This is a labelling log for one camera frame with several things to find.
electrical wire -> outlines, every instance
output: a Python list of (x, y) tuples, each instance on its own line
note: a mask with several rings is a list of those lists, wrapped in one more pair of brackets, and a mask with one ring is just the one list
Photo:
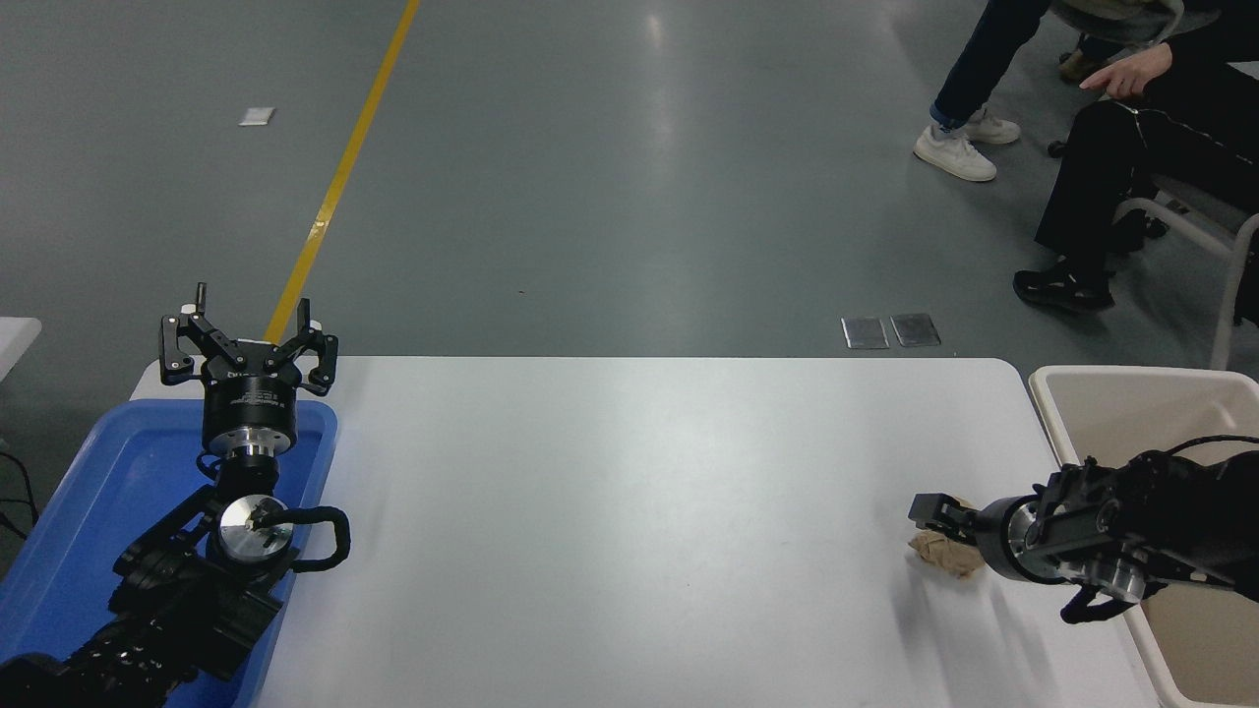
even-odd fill
[(1194, 440), (1185, 441), (1176, 447), (1167, 451), (1168, 455), (1175, 455), (1181, 450), (1194, 447), (1197, 445), (1204, 445), (1207, 442), (1250, 442), (1253, 445), (1259, 445), (1259, 437), (1251, 437), (1249, 435), (1209, 435), (1206, 437), (1195, 437)]
[(0, 457), (11, 461), (14, 465), (18, 465), (18, 470), (21, 471), (21, 480), (26, 485), (26, 506), (30, 508), (30, 525), (34, 527), (35, 524), (39, 523), (39, 509), (35, 508), (35, 493), (30, 488), (30, 471), (26, 470), (26, 465), (21, 464), (21, 460), (14, 457), (8, 452), (0, 452)]

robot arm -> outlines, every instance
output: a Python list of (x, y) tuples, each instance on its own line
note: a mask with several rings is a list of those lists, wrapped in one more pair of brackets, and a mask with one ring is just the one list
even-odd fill
[[(918, 528), (974, 545), (1011, 580), (1070, 582), (1080, 592), (1068, 622), (1105, 620), (1167, 583), (1231, 590), (1259, 602), (1259, 451), (1202, 466), (1177, 452), (1240, 436), (1199, 438), (1170, 451), (1142, 452), (1103, 467), (1089, 457), (1064, 465), (1034, 494), (969, 509), (946, 494), (919, 494), (909, 518)], [(1103, 593), (1112, 600), (1090, 605)]]
[[(0, 664), (0, 705), (146, 708), (165, 704), (199, 670), (227, 680), (279, 612), (271, 588), (287, 573), (326, 571), (349, 556), (350, 527), (340, 509), (286, 509), (272, 496), (277, 456), (297, 443), (297, 388), (324, 396), (336, 375), (336, 338), (320, 331), (302, 300), (301, 329), (282, 346), (232, 340), (205, 319), (205, 283), (196, 300), (161, 325), (161, 380), (205, 387), (198, 467), (201, 486), (140, 535), (113, 572), (113, 621), (65, 661), (26, 654)], [(195, 370), (179, 349), (205, 357)], [(303, 351), (319, 364), (305, 377)], [(295, 524), (331, 523), (336, 551), (298, 559)]]

black shoe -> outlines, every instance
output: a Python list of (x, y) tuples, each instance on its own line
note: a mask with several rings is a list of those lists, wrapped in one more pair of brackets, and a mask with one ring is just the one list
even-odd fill
[(1015, 292), (1027, 302), (1053, 305), (1071, 312), (1099, 312), (1114, 306), (1105, 276), (1100, 282), (1084, 283), (1071, 275), (1065, 261), (1047, 271), (1019, 271), (1015, 273)]

blue jeans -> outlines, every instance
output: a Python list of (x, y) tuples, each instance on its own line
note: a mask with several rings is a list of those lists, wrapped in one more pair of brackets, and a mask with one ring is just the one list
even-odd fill
[[(946, 128), (966, 125), (967, 118), (987, 103), (997, 82), (1010, 69), (1019, 48), (1027, 43), (1049, 10), (1050, 0), (988, 0), (980, 23), (953, 71), (944, 79), (932, 117)], [(1090, 39), (1081, 50), (1090, 58), (1105, 58), (1122, 49)]]

white table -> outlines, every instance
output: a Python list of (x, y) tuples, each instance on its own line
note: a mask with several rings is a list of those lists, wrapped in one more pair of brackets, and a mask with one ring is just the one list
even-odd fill
[(39, 335), (39, 320), (34, 317), (0, 317), (0, 380)]
[(1001, 362), (342, 358), (327, 402), (354, 551), (259, 707), (1156, 705), (1070, 588), (905, 547), (914, 493), (1055, 469)]

